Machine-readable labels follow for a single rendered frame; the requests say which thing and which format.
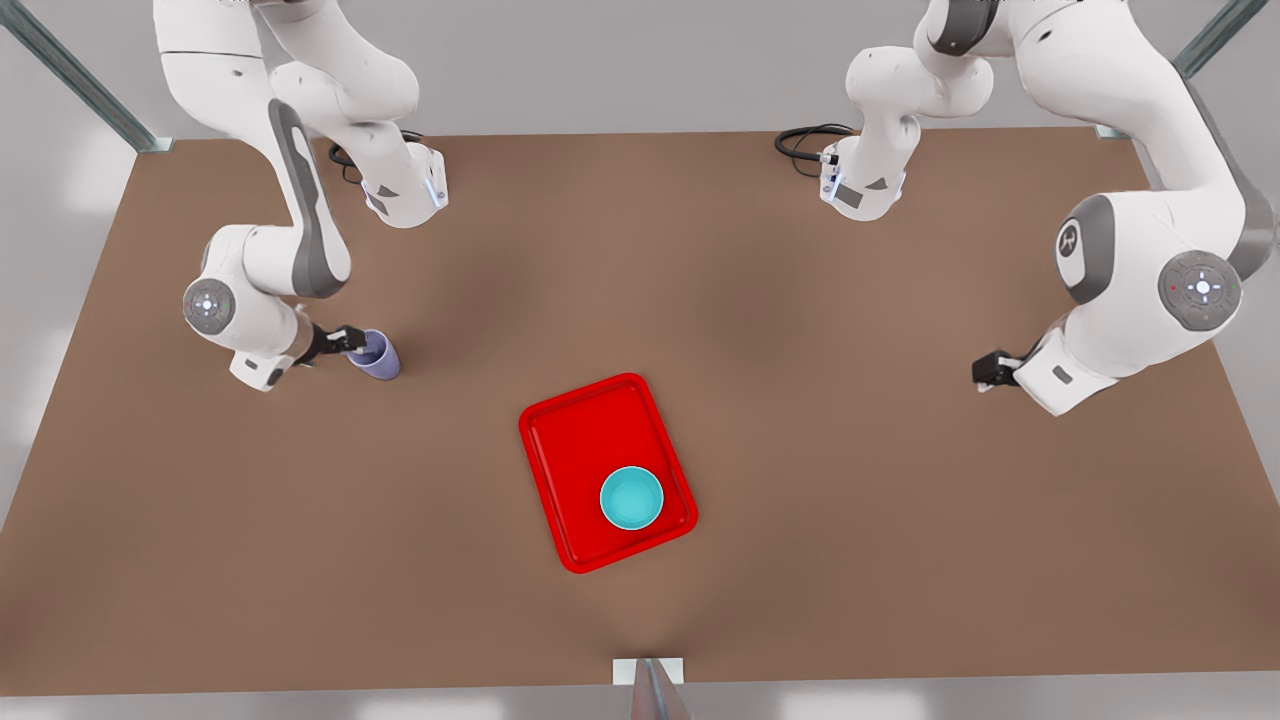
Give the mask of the purple cup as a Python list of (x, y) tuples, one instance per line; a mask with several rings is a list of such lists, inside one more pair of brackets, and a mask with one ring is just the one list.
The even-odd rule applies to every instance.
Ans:
[(376, 329), (364, 332), (365, 345), (344, 352), (365, 374), (379, 380), (393, 380), (401, 373), (401, 360), (390, 341)]

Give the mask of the teal bowl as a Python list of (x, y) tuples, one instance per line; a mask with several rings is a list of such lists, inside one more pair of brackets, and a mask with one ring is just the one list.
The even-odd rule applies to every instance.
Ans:
[(613, 470), (602, 483), (599, 493), (605, 520), (621, 530), (641, 530), (653, 524), (664, 501), (658, 477), (640, 466)]

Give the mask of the red tray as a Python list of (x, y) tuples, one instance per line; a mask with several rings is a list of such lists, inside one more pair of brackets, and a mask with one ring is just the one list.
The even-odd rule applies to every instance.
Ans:
[[(622, 373), (526, 407), (518, 418), (532, 479), (562, 565), (595, 571), (686, 536), (699, 519), (649, 384)], [(611, 525), (599, 505), (604, 479), (640, 466), (662, 483), (658, 519), (641, 530)]]

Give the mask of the silver frame post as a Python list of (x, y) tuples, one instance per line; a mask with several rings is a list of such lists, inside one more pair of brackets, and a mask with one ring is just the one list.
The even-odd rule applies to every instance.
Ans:
[(154, 135), (20, 0), (0, 0), (0, 26), (137, 154), (172, 150), (173, 138)]
[(630, 685), (630, 720), (692, 720), (678, 688), (685, 683), (684, 659), (614, 659), (614, 685)]
[(1188, 79), (1245, 27), (1280, 20), (1280, 0), (1126, 0), (1140, 32)]

